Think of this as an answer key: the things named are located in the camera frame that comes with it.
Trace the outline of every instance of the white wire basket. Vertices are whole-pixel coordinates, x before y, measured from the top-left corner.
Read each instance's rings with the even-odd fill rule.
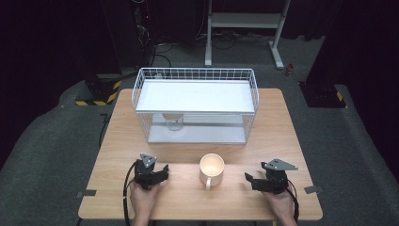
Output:
[[[142,68],[132,102],[148,142],[245,144],[259,93],[251,69]]]

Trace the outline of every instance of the gray carpet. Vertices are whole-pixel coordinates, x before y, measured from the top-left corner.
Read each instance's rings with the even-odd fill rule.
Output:
[[[246,41],[258,39],[247,38]],[[324,216],[299,225],[399,225],[399,186],[379,155],[345,86],[337,86],[348,108],[309,108],[298,81],[306,80],[323,40],[281,39],[279,52],[295,72],[276,69],[265,41],[215,41],[214,68],[251,68],[259,88],[282,90],[307,161],[311,178],[325,192],[318,195]],[[159,52],[170,45],[160,46]],[[172,67],[203,67],[204,47],[173,45],[161,55]],[[168,67],[156,57],[153,67]],[[135,78],[120,89],[132,88]],[[81,199],[102,138],[104,118],[113,106],[77,106],[83,82],[66,90],[59,105],[36,118],[15,144],[0,172],[0,225],[76,225]],[[88,220],[80,225],[123,225],[123,220]],[[156,225],[201,225],[199,221],[157,221]],[[208,221],[207,225],[255,225],[243,221]],[[270,221],[257,225],[272,225]]]

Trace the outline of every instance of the wooden table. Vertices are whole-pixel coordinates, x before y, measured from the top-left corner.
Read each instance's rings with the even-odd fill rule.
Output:
[[[83,198],[80,218],[123,218],[127,170],[140,153],[146,153],[157,156],[155,171],[169,164],[169,179],[162,183],[151,219],[274,219],[265,197],[252,190],[244,176],[247,172],[264,178],[261,161],[274,158],[299,167],[286,171],[297,190],[299,219],[320,219],[317,195],[304,190],[313,184],[282,93],[279,89],[259,89],[259,93],[260,106],[246,145],[149,144],[132,108],[132,90],[122,90],[88,182],[87,190],[96,194]],[[223,181],[211,191],[199,178],[199,162],[207,153],[218,153],[226,163]],[[130,202],[129,209],[133,218]]]

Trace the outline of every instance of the equipment stand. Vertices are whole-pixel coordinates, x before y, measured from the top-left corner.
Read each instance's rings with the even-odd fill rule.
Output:
[[[284,69],[277,45],[290,3],[291,0],[285,0],[282,13],[213,13],[212,0],[209,0],[205,67],[212,67],[212,27],[251,27],[276,29],[275,38],[269,42],[269,46],[276,67]]]

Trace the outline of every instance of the mug handle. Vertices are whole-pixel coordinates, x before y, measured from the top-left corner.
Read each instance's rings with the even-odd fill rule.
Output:
[[[210,177],[208,177],[208,180],[206,180],[206,190],[210,190],[211,189],[211,179]]]

